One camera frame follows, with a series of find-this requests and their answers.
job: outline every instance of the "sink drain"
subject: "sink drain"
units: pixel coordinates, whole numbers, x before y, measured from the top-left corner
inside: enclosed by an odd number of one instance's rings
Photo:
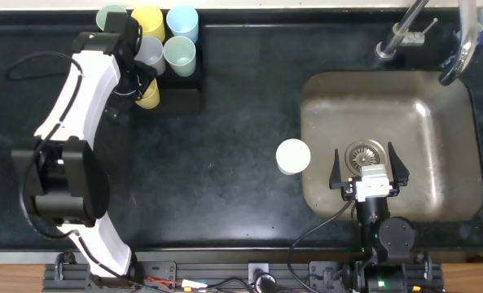
[[[385,162],[383,147],[370,139],[354,142],[346,150],[346,165],[355,175],[360,175],[362,166],[385,164]]]

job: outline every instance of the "stainless steel sink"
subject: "stainless steel sink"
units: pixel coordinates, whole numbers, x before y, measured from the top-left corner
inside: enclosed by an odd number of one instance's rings
[[[410,170],[407,187],[388,199],[392,216],[413,221],[471,219],[483,181],[468,90],[438,82],[438,72],[325,72],[310,78],[301,101],[301,136],[312,159],[303,172],[306,202],[321,216],[343,205],[330,190],[334,150],[343,179],[386,164],[391,142]],[[349,219],[349,210],[342,219]]]

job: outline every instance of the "wooden floor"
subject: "wooden floor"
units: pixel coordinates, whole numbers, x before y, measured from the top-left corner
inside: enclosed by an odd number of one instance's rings
[[[443,265],[446,293],[483,293],[483,264]],[[39,293],[43,265],[0,265],[0,293]]]

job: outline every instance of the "chrome faucet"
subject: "chrome faucet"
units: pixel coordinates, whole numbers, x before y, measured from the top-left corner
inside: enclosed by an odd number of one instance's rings
[[[416,0],[415,3],[408,9],[402,20],[393,25],[393,35],[386,41],[380,42],[375,48],[377,56],[382,60],[392,59],[395,55],[397,47],[406,45],[405,38],[408,36],[409,27],[417,15],[426,6],[429,0]],[[460,9],[460,47],[456,54],[450,58],[450,62],[444,68],[438,80],[442,85],[450,85],[457,77],[459,77],[465,68],[476,48],[476,40],[478,38],[477,31],[477,17],[476,17],[476,2],[474,0],[459,0]],[[413,42],[413,45],[420,45],[420,42]]]

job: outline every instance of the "countertop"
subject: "countertop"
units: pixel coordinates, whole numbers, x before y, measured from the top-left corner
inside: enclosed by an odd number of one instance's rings
[[[94,151],[111,185],[109,215],[122,239],[140,251],[170,248],[280,249],[323,218],[302,195],[301,175],[284,176],[275,150],[300,138],[301,89],[326,71],[439,70],[453,47],[458,10],[433,17],[426,43],[377,65],[374,49],[405,11],[200,11],[203,111],[198,116],[104,117]],[[51,110],[65,77],[4,80],[12,61],[40,50],[70,54],[81,31],[97,31],[95,11],[0,12],[0,251],[60,251],[69,241],[35,234],[20,215],[10,151]],[[48,59],[35,69],[61,71]],[[463,75],[470,89],[483,168],[483,47]],[[415,246],[483,249],[483,208],[471,221],[416,222]],[[303,246],[360,250],[355,221],[327,225]]]

